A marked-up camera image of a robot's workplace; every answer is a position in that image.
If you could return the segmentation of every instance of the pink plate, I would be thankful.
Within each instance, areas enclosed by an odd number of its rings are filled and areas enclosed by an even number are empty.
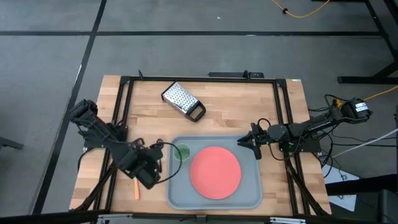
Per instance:
[[[211,146],[200,151],[191,163],[193,187],[210,199],[230,196],[241,181],[241,166],[227,149]]]

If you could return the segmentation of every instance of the metal grater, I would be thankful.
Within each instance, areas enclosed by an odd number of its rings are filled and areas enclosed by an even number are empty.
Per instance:
[[[206,113],[205,106],[177,82],[171,84],[162,93],[161,97],[163,101],[166,101],[170,106],[174,107],[181,114],[184,114],[185,117],[191,121],[197,122]],[[192,118],[190,116],[191,113],[198,107],[200,107],[202,111],[196,118]]]

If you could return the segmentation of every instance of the white cable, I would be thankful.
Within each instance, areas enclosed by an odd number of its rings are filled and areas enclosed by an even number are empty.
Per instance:
[[[335,155],[335,156],[332,156],[332,158],[334,159],[334,158],[336,158],[336,157],[338,157],[338,156],[340,156],[340,155],[343,155],[343,154],[346,153],[346,152],[350,152],[350,151],[352,151],[352,150],[354,150],[354,149],[357,149],[357,148],[359,148],[359,147],[365,146],[365,145],[367,145],[367,144],[372,144],[372,143],[374,143],[374,142],[376,142],[376,141],[378,141],[378,140],[380,140],[380,139],[382,139],[382,138],[385,138],[385,137],[387,137],[387,136],[389,136],[389,135],[391,135],[391,134],[396,133],[397,131],[398,131],[398,128],[395,129],[395,130],[393,130],[393,131],[391,131],[391,132],[388,133],[388,134],[385,134],[385,135],[379,137],[378,139],[375,139],[375,140],[373,140],[373,141],[369,141],[369,142],[366,142],[366,143],[364,143],[364,144],[362,144],[362,145],[355,146],[355,147],[353,147],[353,148],[351,148],[351,149],[345,150],[345,151],[343,151],[343,152],[341,152],[341,153],[339,153],[339,154],[337,154],[337,155]]]

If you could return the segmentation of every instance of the grater handle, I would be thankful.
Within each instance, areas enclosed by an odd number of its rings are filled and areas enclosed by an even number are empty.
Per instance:
[[[192,118],[192,117],[190,116],[191,113],[192,113],[195,109],[197,109],[198,107],[201,108],[201,112],[198,114],[198,116],[197,116],[196,118]],[[190,121],[197,122],[197,121],[200,120],[201,117],[203,117],[203,115],[205,115],[205,113],[206,113],[206,108],[205,108],[205,106],[204,106],[203,103],[201,103],[200,101],[197,101],[197,103],[194,105],[194,107],[193,107],[193,109],[191,110],[191,112],[190,112],[190,113],[187,113],[187,118],[188,118]]]

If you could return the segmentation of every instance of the yellow cable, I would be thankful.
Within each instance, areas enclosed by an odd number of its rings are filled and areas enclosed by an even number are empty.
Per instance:
[[[374,98],[374,97],[380,96],[380,95],[382,95],[382,94],[388,93],[388,92],[390,92],[390,91],[392,91],[392,90],[395,90],[396,88],[398,88],[398,86],[392,87],[392,88],[389,89],[389,90],[383,91],[383,92],[378,93],[378,94],[375,94],[375,95],[373,95],[373,96],[369,96],[369,97],[365,98],[363,101],[370,100],[371,98]]]
[[[282,6],[280,6],[280,4],[278,4],[275,0],[271,0],[271,1],[273,1],[273,2],[279,7],[279,9],[284,10],[284,8],[283,8]],[[294,17],[294,18],[298,18],[298,19],[304,18],[304,17],[311,16],[312,14],[318,12],[321,8],[323,8],[324,6],[326,6],[326,4],[328,4],[329,2],[330,2],[330,0],[327,0],[327,1],[326,1],[325,3],[323,3],[318,9],[316,9],[316,10],[314,10],[314,11],[312,11],[312,12],[306,14],[306,15],[303,15],[303,16],[296,16],[296,15],[293,15],[293,14],[291,14],[289,11],[286,11],[286,14],[288,14],[288,15]]]

